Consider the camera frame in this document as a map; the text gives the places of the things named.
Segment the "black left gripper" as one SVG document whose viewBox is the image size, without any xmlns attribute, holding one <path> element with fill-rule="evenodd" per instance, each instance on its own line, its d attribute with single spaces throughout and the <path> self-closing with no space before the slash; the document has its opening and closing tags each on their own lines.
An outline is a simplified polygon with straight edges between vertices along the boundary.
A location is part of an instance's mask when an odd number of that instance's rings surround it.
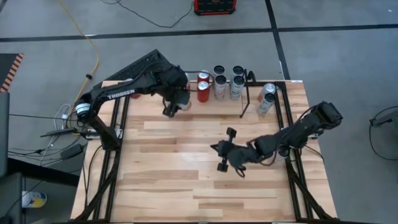
<svg viewBox="0 0 398 224">
<path fill-rule="evenodd" d="M 165 88 L 161 92 L 164 97 L 162 99 L 164 106 L 162 114 L 173 118 L 179 110 L 177 101 L 190 99 L 190 92 L 185 88 L 187 77 L 179 66 L 172 65 L 161 75 L 161 78 L 162 82 L 165 83 Z"/>
</svg>

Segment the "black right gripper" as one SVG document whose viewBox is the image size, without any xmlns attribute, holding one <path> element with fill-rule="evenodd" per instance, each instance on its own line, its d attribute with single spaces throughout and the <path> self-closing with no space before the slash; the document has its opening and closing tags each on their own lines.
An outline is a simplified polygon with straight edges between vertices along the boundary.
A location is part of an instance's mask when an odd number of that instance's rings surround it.
<svg viewBox="0 0 398 224">
<path fill-rule="evenodd" d="M 233 128 L 227 128 L 226 133 L 228 139 L 234 139 L 237 131 Z M 249 150 L 245 147 L 240 147 L 230 141 L 219 141 L 217 144 L 210 146 L 214 149 L 222 161 L 217 165 L 217 171 L 227 172 L 229 162 L 234 168 L 244 168 L 243 164 L 249 160 Z"/>
</svg>

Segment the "black power adapter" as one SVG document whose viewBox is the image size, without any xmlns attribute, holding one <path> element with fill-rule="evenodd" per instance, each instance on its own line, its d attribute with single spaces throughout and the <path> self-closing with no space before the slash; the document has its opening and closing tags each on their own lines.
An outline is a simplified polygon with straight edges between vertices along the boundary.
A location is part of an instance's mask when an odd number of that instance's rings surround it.
<svg viewBox="0 0 398 224">
<path fill-rule="evenodd" d="M 83 146 L 81 144 L 76 144 L 60 153 L 61 160 L 65 161 L 67 159 L 73 158 L 83 152 Z"/>
</svg>

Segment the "red black equipment case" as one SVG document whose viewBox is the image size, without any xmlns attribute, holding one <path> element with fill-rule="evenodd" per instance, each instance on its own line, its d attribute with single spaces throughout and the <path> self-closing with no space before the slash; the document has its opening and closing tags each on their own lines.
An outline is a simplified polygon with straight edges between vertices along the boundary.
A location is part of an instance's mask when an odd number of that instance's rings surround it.
<svg viewBox="0 0 398 224">
<path fill-rule="evenodd" d="M 198 16 L 232 14 L 237 0 L 193 0 L 194 13 Z"/>
</svg>

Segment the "white yellow canister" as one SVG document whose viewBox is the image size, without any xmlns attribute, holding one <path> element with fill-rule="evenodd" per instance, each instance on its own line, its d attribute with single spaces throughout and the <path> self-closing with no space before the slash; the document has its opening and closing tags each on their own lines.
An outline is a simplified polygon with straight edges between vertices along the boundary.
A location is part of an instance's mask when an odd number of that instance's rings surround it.
<svg viewBox="0 0 398 224">
<path fill-rule="evenodd" d="M 43 192 L 22 191 L 22 208 L 41 208 L 47 202 L 47 194 Z"/>
</svg>

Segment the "grey stand foot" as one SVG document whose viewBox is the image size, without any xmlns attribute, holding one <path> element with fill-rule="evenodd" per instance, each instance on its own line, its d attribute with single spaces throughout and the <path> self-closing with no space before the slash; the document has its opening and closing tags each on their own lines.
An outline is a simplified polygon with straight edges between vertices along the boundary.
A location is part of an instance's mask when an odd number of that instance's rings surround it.
<svg viewBox="0 0 398 224">
<path fill-rule="evenodd" d="M 398 110 L 388 113 L 380 118 L 373 118 L 370 120 L 371 126 L 378 127 L 386 123 L 393 123 L 398 127 Z"/>
</svg>

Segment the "black mat orange striped edge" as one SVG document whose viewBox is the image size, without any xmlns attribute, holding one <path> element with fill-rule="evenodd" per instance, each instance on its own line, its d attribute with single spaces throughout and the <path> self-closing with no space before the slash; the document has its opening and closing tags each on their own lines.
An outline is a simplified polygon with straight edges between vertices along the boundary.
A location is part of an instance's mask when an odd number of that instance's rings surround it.
<svg viewBox="0 0 398 224">
<path fill-rule="evenodd" d="M 23 53 L 0 54 L 0 93 L 9 91 L 23 58 Z"/>
</svg>

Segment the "grey metal cabinet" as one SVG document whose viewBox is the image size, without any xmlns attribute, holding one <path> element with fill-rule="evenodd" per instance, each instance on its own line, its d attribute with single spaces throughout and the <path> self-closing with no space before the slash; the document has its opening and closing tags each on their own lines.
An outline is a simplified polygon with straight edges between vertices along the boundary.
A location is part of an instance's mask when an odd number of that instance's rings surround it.
<svg viewBox="0 0 398 224">
<path fill-rule="evenodd" d="M 8 156 L 8 92 L 0 92 L 0 224 L 25 224 L 22 211 L 22 174 L 18 162 Z"/>
</svg>

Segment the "wooden shelf with black frame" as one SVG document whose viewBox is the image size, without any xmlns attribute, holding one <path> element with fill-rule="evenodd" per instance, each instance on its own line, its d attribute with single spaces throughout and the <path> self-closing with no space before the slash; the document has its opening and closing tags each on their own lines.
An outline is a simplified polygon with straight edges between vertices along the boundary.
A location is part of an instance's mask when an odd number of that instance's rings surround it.
<svg viewBox="0 0 398 224">
<path fill-rule="evenodd" d="M 247 71 L 244 70 L 243 78 L 245 79 L 245 84 L 241 93 L 241 97 L 239 100 L 231 100 L 229 97 L 230 94 L 230 84 L 232 80 L 226 79 L 226 89 L 224 93 L 224 98 L 222 100 L 218 100 L 214 94 L 214 81 L 215 77 L 210 74 L 210 95 L 207 102 L 199 102 L 197 98 L 197 79 L 194 82 L 190 82 L 190 101 L 192 102 L 192 107 L 188 111 L 183 111 L 185 114 L 194 114 L 194 115 L 236 115 L 239 117 L 243 117 L 246 110 L 248 109 L 251 101 L 248 84 L 246 83 L 247 79 Z"/>
</svg>

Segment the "black aluminium table frame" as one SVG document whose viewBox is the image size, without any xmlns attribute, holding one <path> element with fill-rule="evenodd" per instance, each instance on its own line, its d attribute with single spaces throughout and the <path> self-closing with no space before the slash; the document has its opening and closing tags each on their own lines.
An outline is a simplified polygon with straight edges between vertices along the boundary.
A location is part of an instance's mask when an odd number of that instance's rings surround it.
<svg viewBox="0 0 398 224">
<path fill-rule="evenodd" d="M 277 113 L 256 112 L 260 89 L 249 90 L 243 117 L 162 114 L 159 96 L 129 102 L 121 160 L 114 191 L 112 222 L 268 222 L 292 221 L 294 209 L 285 162 L 249 164 L 245 178 L 233 168 L 217 171 L 210 147 L 237 131 L 235 143 L 279 130 Z"/>
</svg>

